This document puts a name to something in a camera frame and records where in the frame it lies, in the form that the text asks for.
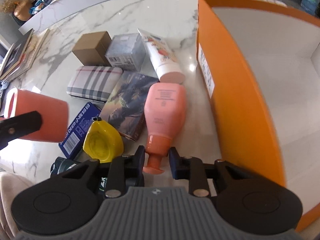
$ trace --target white squeeze tube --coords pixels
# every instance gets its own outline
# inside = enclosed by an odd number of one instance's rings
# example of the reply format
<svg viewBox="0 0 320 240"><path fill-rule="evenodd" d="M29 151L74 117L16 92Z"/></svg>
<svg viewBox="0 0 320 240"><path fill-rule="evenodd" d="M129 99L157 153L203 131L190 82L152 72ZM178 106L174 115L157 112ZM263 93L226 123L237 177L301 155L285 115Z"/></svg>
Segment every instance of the white squeeze tube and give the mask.
<svg viewBox="0 0 320 240"><path fill-rule="evenodd" d="M144 30L138 31L160 82L181 84L185 75L165 40Z"/></svg>

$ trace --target pink pump bottle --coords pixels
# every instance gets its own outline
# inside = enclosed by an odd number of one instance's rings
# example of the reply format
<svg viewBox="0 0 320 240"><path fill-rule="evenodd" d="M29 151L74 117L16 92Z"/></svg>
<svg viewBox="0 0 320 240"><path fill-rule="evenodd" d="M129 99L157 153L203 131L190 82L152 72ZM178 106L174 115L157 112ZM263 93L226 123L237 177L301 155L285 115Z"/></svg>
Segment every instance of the pink pump bottle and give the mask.
<svg viewBox="0 0 320 240"><path fill-rule="evenodd" d="M186 90L172 83L156 83L149 90L144 106L148 128L146 153L148 164L143 171L161 174L161 160L168 155L173 138L183 127L186 118Z"/></svg>

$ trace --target red cup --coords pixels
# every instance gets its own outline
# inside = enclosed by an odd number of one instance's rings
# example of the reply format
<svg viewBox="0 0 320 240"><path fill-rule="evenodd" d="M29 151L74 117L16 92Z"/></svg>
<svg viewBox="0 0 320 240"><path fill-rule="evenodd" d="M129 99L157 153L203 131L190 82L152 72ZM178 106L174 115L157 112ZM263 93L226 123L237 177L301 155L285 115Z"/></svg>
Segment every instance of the red cup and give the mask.
<svg viewBox="0 0 320 240"><path fill-rule="evenodd" d="M67 102L24 89L13 88L8 92L4 107L5 118L32 111L38 111L41 114L41 128L20 139L41 142L62 142L64 140L69 118Z"/></svg>

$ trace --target open orange box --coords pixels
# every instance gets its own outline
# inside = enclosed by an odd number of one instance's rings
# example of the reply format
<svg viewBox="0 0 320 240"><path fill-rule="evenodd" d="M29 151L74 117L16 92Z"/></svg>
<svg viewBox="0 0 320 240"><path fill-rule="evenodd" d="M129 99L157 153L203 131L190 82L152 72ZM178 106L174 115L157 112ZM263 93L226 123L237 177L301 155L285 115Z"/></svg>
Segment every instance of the open orange box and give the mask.
<svg viewBox="0 0 320 240"><path fill-rule="evenodd" d="M320 217L320 20L267 0L199 0L198 9L222 157L292 190L301 231Z"/></svg>

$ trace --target coral pink container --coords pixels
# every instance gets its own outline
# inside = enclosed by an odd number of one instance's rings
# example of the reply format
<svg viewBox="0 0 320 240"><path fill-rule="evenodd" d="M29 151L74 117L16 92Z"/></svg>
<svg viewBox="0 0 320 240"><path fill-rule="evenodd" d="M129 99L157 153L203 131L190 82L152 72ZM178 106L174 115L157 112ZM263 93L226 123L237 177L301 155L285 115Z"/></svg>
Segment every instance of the coral pink container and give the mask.
<svg viewBox="0 0 320 240"><path fill-rule="evenodd" d="M21 139L45 142L64 140L68 128L67 102L23 89L13 88L8 92L4 107L5 118L32 111L38 111L41 114L41 128Z"/></svg>
<svg viewBox="0 0 320 240"><path fill-rule="evenodd" d="M151 86L144 114L148 128L146 153L148 164L143 171L161 174L161 160L168 155L173 138L183 127L186 118L186 90L173 83L156 83Z"/></svg>

